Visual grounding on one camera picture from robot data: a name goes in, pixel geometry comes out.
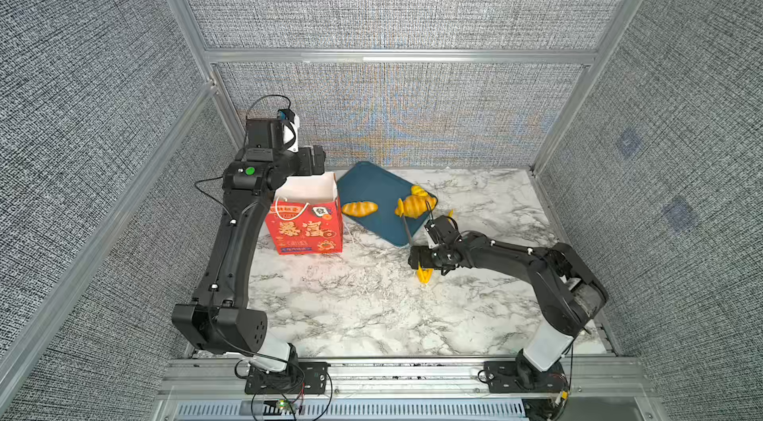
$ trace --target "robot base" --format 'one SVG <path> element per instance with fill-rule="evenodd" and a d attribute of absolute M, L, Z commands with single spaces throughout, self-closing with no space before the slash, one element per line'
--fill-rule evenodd
<path fill-rule="evenodd" d="M 304 372 L 304 381 L 298 384 L 300 373 L 294 368 L 294 365 L 299 365 L 299 368 Z M 276 373 L 269 372 L 264 373 L 261 369 L 254 367 L 249 368 L 249 374 L 246 376 L 246 385 L 244 386 L 244 393 L 246 394 L 299 394 L 302 391 L 304 385 L 305 394 L 324 394 L 326 392 L 326 373 L 328 372 L 329 364 L 323 361 L 316 362 L 300 362 L 297 358 L 297 350 L 291 343 L 289 343 L 289 364 L 286 365 L 286 369 Z M 293 387 L 287 390 L 279 390 L 265 386 L 265 381 L 268 385 L 275 387 Z"/>
<path fill-rule="evenodd" d="M 538 371 L 521 351 L 515 361 L 486 361 L 482 369 L 491 393 L 558 393 L 567 388 L 561 363 Z"/>

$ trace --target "marble surface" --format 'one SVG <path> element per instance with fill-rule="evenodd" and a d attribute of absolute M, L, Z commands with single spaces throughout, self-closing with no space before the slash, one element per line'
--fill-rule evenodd
<path fill-rule="evenodd" d="M 455 209 L 461 230 L 515 244 L 556 241 L 525 170 L 393 172 L 440 197 L 435 215 Z M 423 229 L 414 241 L 426 243 Z M 345 218 L 341 254 L 278 255 L 263 227 L 249 307 L 266 311 L 269 331 L 302 357 L 506 355 L 527 343 L 542 319 L 529 284 L 459 268 L 424 285 L 408 267 L 408 250 Z M 605 352 L 589 328 L 576 354 Z"/>

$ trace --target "mounting plate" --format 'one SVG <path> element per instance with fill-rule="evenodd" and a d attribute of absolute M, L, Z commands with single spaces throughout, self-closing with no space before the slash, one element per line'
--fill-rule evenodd
<path fill-rule="evenodd" d="M 532 388 L 523 388 L 517 374 L 515 361 L 486 361 L 482 365 L 484 376 L 491 393 L 558 393 L 566 387 L 562 365 L 556 362 L 548 371 L 535 372 Z"/>
<path fill-rule="evenodd" d="M 304 393 L 305 394 L 324 394 L 326 393 L 326 379 L 329 364 L 324 361 L 301 361 L 299 368 L 304 371 Z M 296 386 L 291 390 L 274 390 L 266 388 L 262 384 L 262 375 L 255 369 L 250 369 L 249 376 L 246 377 L 246 386 L 243 388 L 246 394 L 299 394 L 302 386 Z"/>

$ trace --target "ventilation grille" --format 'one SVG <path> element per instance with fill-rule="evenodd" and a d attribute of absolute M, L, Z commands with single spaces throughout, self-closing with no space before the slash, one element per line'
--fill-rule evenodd
<path fill-rule="evenodd" d="M 320 415 L 328 400 L 306 400 L 300 417 L 313 419 Z M 291 419 L 275 408 L 255 403 L 258 418 L 265 420 Z M 522 400 L 333 400 L 322 419 L 526 419 Z M 202 421 L 213 419 L 252 419 L 250 402 L 193 401 L 180 403 L 176 419 Z"/>
<path fill-rule="evenodd" d="M 231 401 L 188 401 L 178 405 L 175 419 L 215 419 L 226 417 L 237 419 L 241 414 L 241 402 Z"/>

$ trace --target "yellow plastic toy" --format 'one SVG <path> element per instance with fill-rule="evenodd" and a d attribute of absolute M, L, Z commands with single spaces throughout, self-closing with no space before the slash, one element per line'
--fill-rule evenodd
<path fill-rule="evenodd" d="M 414 196 L 423 196 L 427 197 L 429 196 L 429 193 L 424 190 L 421 186 L 414 186 L 411 188 L 411 194 Z"/>
<path fill-rule="evenodd" d="M 405 198 L 405 201 L 401 199 L 397 200 L 395 215 L 404 215 L 416 219 L 428 210 L 434 209 L 434 206 L 437 206 L 437 198 L 434 196 L 410 195 Z"/>
<path fill-rule="evenodd" d="M 453 217 L 453 209 L 450 210 L 448 213 L 448 217 Z M 432 273 L 434 272 L 433 268 L 421 268 L 421 265 L 419 265 L 419 268 L 416 269 L 416 277 L 419 279 L 419 282 L 422 284 L 428 284 L 429 281 L 432 279 Z"/>
<path fill-rule="evenodd" d="M 376 203 L 370 201 L 357 201 L 342 206 L 342 212 L 348 216 L 365 217 L 375 213 L 378 208 L 379 206 Z"/>

